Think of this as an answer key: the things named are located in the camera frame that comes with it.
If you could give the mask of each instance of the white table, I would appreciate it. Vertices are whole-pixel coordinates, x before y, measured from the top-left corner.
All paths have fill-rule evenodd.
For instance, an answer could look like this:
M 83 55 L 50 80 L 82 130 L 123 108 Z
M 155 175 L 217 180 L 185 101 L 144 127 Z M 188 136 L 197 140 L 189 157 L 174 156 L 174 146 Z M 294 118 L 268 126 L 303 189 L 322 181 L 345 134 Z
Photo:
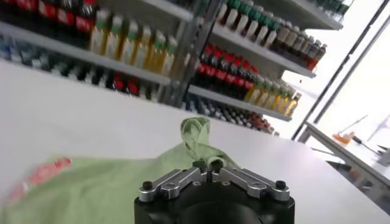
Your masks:
M 151 158 L 194 114 L 0 61 L 0 194 L 53 154 Z M 241 166 L 286 180 L 296 224 L 389 224 L 390 217 L 307 146 L 212 120 L 210 142 Z
M 348 165 L 359 171 L 362 177 L 355 182 L 355 185 L 361 185 L 366 179 L 371 181 L 374 187 L 367 195 L 372 200 L 376 200 L 383 191 L 387 191 L 387 188 L 390 187 L 390 167 L 385 167 L 377 162 L 380 159 L 378 154 L 363 145 L 357 144 L 355 141 L 351 141 L 347 145 L 340 143 L 334 140 L 329 133 L 324 133 L 311 122 L 307 122 L 306 126 L 307 128 L 300 136 L 299 142 L 305 143 L 308 137 L 312 136 Z M 376 145 L 367 146 L 376 152 L 382 150 Z

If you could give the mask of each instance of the red label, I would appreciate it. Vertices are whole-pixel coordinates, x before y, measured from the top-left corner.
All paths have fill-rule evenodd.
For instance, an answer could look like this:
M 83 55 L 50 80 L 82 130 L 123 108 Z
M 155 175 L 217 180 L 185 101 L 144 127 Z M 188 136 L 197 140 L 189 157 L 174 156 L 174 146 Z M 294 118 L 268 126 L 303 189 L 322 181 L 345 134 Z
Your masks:
M 18 7 L 27 11 L 36 11 L 37 10 L 37 0 L 16 0 Z
M 222 71 L 222 70 L 217 70 L 216 73 L 215 73 L 215 76 L 219 79 L 219 80 L 224 80 L 226 78 L 226 75 L 227 73 Z
M 248 82 L 247 80 L 245 80 L 244 86 L 245 86 L 245 89 L 252 89 L 254 84 L 252 82 Z
M 243 86 L 244 85 L 244 80 L 240 77 L 237 77 L 235 80 L 236 85 L 238 86 Z
M 234 79 L 235 79 L 234 75 L 231 75 L 230 73 L 227 74 L 227 77 L 226 77 L 226 82 L 227 83 L 229 83 L 229 84 L 233 83 Z
M 85 19 L 83 17 L 76 17 L 76 27 L 78 30 L 84 31 L 86 33 L 91 32 L 93 27 L 93 19 Z
M 57 19 L 60 23 L 72 26 L 74 23 L 74 14 L 72 12 L 67 12 L 63 9 L 59 9 Z
M 45 3 L 43 1 L 39 1 L 39 14 L 43 15 L 44 17 L 50 18 L 50 19 L 56 19 L 57 18 L 57 8 L 52 5 Z
M 214 67 L 211 67 L 211 66 L 207 66 L 206 67 L 206 75 L 214 76 L 214 73 L 215 73 L 215 68 Z

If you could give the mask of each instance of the store shelf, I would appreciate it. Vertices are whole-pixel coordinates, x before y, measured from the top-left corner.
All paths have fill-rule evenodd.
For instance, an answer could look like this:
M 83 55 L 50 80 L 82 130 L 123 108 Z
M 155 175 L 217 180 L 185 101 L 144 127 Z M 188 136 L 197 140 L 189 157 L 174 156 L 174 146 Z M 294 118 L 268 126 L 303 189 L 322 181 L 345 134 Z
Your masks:
M 225 40 L 228 40 L 229 42 L 242 47 L 248 51 L 251 51 L 281 67 L 284 69 L 287 69 L 292 72 L 296 72 L 300 75 L 309 77 L 309 78 L 314 78 L 316 75 L 311 72 L 308 69 L 305 69 L 304 67 L 298 65 L 297 63 L 287 60 L 286 58 L 273 53 L 272 51 L 269 51 L 266 48 L 261 47 L 258 44 L 255 44 L 245 38 L 243 38 L 241 35 L 231 32 L 229 29 L 219 25 L 215 24 L 214 29 L 213 29 L 213 34 L 217 35 Z
M 140 79 L 145 79 L 154 83 L 159 83 L 161 85 L 170 84 L 171 80 L 167 77 L 163 77 L 158 74 L 145 71 L 143 69 L 136 68 L 134 66 L 129 66 L 120 61 L 115 61 L 107 57 L 94 54 L 90 51 L 74 47 L 70 44 L 63 43 L 61 41 L 42 36 L 35 32 L 22 29 L 4 22 L 0 22 L 0 33 L 4 33 L 11 37 L 14 37 L 19 40 L 26 41 L 28 43 L 43 47 L 48 50 L 52 50 L 63 55 L 67 55 L 72 58 L 77 58 L 82 61 L 87 61 L 105 68 L 112 69 L 114 71 L 123 72 Z
M 258 0 L 257 3 L 301 29 L 339 30 L 342 28 L 342 24 L 308 0 Z
M 267 110 L 264 108 L 256 107 L 255 105 L 252 105 L 250 103 L 247 103 L 247 102 L 244 102 L 241 100 L 236 100 L 236 99 L 233 99 L 233 98 L 224 96 L 222 94 L 215 93 L 215 92 L 212 92 L 210 90 L 203 89 L 203 88 L 200 88 L 200 87 L 197 87 L 194 85 L 190 85 L 190 87 L 188 88 L 188 92 L 195 94 L 195 95 L 198 95 L 198 96 L 201 96 L 201 97 L 211 99 L 211 100 L 215 100 L 215 101 L 218 101 L 221 103 L 225 103 L 227 105 L 231 105 L 231 106 L 238 107 L 241 109 L 245 109 L 245 110 L 253 111 L 256 113 L 263 114 L 263 115 L 267 115 L 270 117 L 274 117 L 274 118 L 277 118 L 277 119 L 280 119 L 283 121 L 290 121 L 291 120 L 291 117 L 289 117 L 289 116 L 285 116 L 285 115 L 282 115 L 282 114 L 279 114 L 279 113 L 276 113 L 274 111 Z
M 166 0 L 141 0 L 141 1 L 185 21 L 191 21 L 193 18 L 193 14 L 190 11 L 183 9 L 180 6 L 177 6 Z

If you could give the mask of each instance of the red printed logo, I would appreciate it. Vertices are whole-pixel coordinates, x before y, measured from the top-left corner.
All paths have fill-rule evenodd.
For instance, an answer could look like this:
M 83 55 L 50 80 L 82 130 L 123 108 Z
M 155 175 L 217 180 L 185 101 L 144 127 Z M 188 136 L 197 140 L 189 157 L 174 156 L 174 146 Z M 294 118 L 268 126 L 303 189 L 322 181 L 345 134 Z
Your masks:
M 227 83 L 233 83 L 234 79 L 235 79 L 234 75 L 231 75 L 230 73 L 226 77 Z
M 254 84 L 252 82 L 248 82 L 247 80 L 245 80 L 244 86 L 245 86 L 245 89 L 252 89 Z
M 27 11 L 37 10 L 37 0 L 16 0 L 18 7 Z
M 58 20 L 60 23 L 70 25 L 72 26 L 74 23 L 74 15 L 71 12 L 66 12 L 63 9 L 58 10 L 58 15 L 57 15 Z
M 54 5 L 47 4 L 43 1 L 39 1 L 39 13 L 44 17 L 50 19 L 56 19 L 57 17 L 57 8 Z
M 238 86 L 243 86 L 244 85 L 244 80 L 240 77 L 237 77 L 235 80 L 236 85 Z
M 84 31 L 84 32 L 90 32 L 93 27 L 93 20 L 92 19 L 85 19 L 83 17 L 76 17 L 76 27 L 78 30 Z

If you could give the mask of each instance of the bottle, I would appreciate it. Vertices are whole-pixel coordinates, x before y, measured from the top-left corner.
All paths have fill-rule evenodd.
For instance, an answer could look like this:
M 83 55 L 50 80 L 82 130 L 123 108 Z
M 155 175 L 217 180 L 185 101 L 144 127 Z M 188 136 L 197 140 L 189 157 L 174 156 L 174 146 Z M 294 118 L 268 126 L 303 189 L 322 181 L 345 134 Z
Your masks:
M 171 73 L 173 62 L 175 61 L 175 52 L 177 48 L 177 42 L 174 37 L 169 36 L 167 49 L 165 50 L 165 57 L 161 74 L 163 76 L 169 76 Z
M 57 13 L 58 32 L 60 36 L 76 34 L 76 13 L 80 6 L 79 0 L 60 0 Z
M 224 17 L 225 17 L 225 14 L 226 14 L 226 11 L 227 11 L 227 3 L 228 3 L 228 0 L 224 0 L 224 3 L 222 4 L 221 9 L 218 12 L 218 16 L 217 16 L 217 19 L 216 19 L 216 21 L 218 23 L 221 23 L 223 21 Z
M 279 95 L 276 97 L 274 104 L 272 105 L 272 110 L 278 112 L 279 108 L 285 103 L 285 98 L 287 96 L 287 88 L 281 86 L 279 89 Z
M 319 52 L 319 49 L 321 48 L 321 41 L 316 40 L 313 45 L 311 45 L 309 52 L 307 53 L 307 68 L 310 69 L 310 65 L 315 63 L 315 58 L 317 53 Z
M 107 38 L 104 55 L 117 60 L 121 51 L 123 17 L 114 16 L 111 32 Z
M 236 33 L 242 33 L 246 27 L 246 24 L 248 23 L 248 15 L 249 12 L 253 6 L 254 2 L 253 1 L 245 1 L 244 4 L 241 4 L 240 8 L 243 8 L 241 11 L 241 14 L 237 16 L 236 19 L 236 27 L 235 27 L 235 32 Z
M 282 19 L 279 17 L 274 18 L 274 23 L 271 26 L 271 31 L 268 34 L 268 37 L 265 39 L 264 47 L 269 49 L 273 42 L 276 39 L 277 31 L 279 30 L 280 23 L 282 23 Z
M 284 21 L 284 20 L 281 21 L 278 34 L 277 34 L 276 39 L 271 47 L 271 49 L 273 51 L 276 51 L 276 52 L 282 51 L 282 46 L 284 45 L 284 43 L 287 39 L 287 36 L 289 35 L 289 33 L 291 31 L 291 28 L 292 28 L 291 22 Z
M 39 0 L 38 11 L 41 16 L 41 23 L 44 25 L 44 31 L 51 32 L 57 28 L 57 7 L 58 0 Z
M 257 44 L 260 44 L 262 45 L 264 42 L 264 38 L 266 37 L 267 33 L 268 33 L 268 30 L 269 30 L 269 27 L 271 26 L 272 24 L 272 19 L 274 17 L 274 14 L 271 13 L 271 12 L 264 12 L 264 16 L 263 16 L 263 24 L 262 24 L 262 27 L 256 37 L 256 40 L 255 42 Z
M 77 35 L 81 39 L 80 45 L 87 46 L 87 43 L 89 44 L 97 6 L 96 0 L 83 0 L 79 8 L 78 14 L 76 15 L 76 30 Z
M 157 31 L 154 44 L 151 47 L 150 56 L 147 62 L 147 69 L 152 72 L 160 72 L 164 56 L 165 37 L 162 32 Z
M 308 69 L 313 70 L 318 64 L 319 60 L 322 59 L 322 57 L 325 55 L 326 52 L 327 52 L 327 45 L 323 44 L 322 47 L 318 50 L 316 56 L 314 57 L 314 60 L 312 60 L 311 63 L 309 64 Z
M 275 102 L 275 99 L 279 96 L 279 93 L 280 93 L 280 85 L 274 82 L 268 94 L 268 98 L 265 100 L 263 104 L 263 108 L 272 110 L 272 106 Z
M 247 23 L 245 29 L 241 32 L 241 35 L 246 37 L 248 40 L 254 39 L 254 33 L 258 27 L 258 20 L 261 18 L 261 13 L 263 13 L 263 8 L 261 6 L 252 7 L 252 10 L 249 13 L 249 22 Z
M 143 68 L 146 65 L 146 57 L 149 51 L 149 42 L 151 41 L 151 28 L 148 26 L 143 27 L 142 37 L 140 43 L 138 43 L 136 57 L 134 65 L 139 68 Z
M 292 31 L 289 33 L 289 35 L 287 36 L 287 39 L 284 43 L 284 51 L 288 51 L 288 52 L 291 52 L 292 50 L 292 47 L 293 47 L 293 44 L 295 43 L 295 40 L 297 39 L 298 37 L 298 33 L 299 33 L 299 27 L 297 26 L 294 26 L 292 28 Z
M 266 100 L 268 99 L 271 93 L 272 86 L 273 86 L 273 82 L 265 78 L 265 82 L 263 82 L 263 92 L 259 94 L 259 96 L 255 100 L 254 103 L 255 105 L 257 105 L 258 107 L 262 107 L 266 103 Z
M 241 2 L 239 0 L 234 1 L 232 8 L 229 11 L 229 15 L 226 19 L 226 23 L 225 23 L 226 27 L 233 27 L 234 22 L 236 21 L 237 16 L 238 16 L 238 8 L 240 5 L 241 5 Z
M 314 37 L 310 36 L 309 38 L 306 38 L 305 42 L 303 43 L 302 47 L 299 50 L 299 58 L 301 60 L 306 60 L 310 47 L 313 44 L 314 44 Z
M 298 101 L 302 97 L 301 93 L 297 93 L 294 99 L 291 101 L 290 105 L 288 106 L 285 115 L 292 116 L 295 108 L 298 106 Z
M 287 94 L 283 100 L 283 103 L 279 106 L 278 112 L 281 114 L 285 114 L 287 108 L 289 107 L 290 103 L 293 101 L 293 95 L 294 95 L 294 90 L 291 88 L 287 89 Z
M 96 13 L 96 25 L 92 30 L 90 51 L 103 55 L 107 41 L 108 11 L 100 10 Z
M 18 14 L 24 21 L 31 22 L 37 20 L 38 0 L 16 0 Z
M 297 39 L 295 40 L 294 44 L 292 45 L 292 48 L 291 48 L 291 53 L 295 56 L 299 56 L 300 55 L 300 49 L 302 48 L 303 46 L 303 43 L 305 42 L 305 40 L 307 39 L 307 34 L 302 31 L 301 33 L 299 33 Z
M 137 35 L 138 24 L 135 21 L 131 21 L 129 25 L 129 32 L 127 33 L 127 38 L 124 40 L 121 54 L 121 61 L 126 64 L 134 64 L 135 56 L 137 54 Z

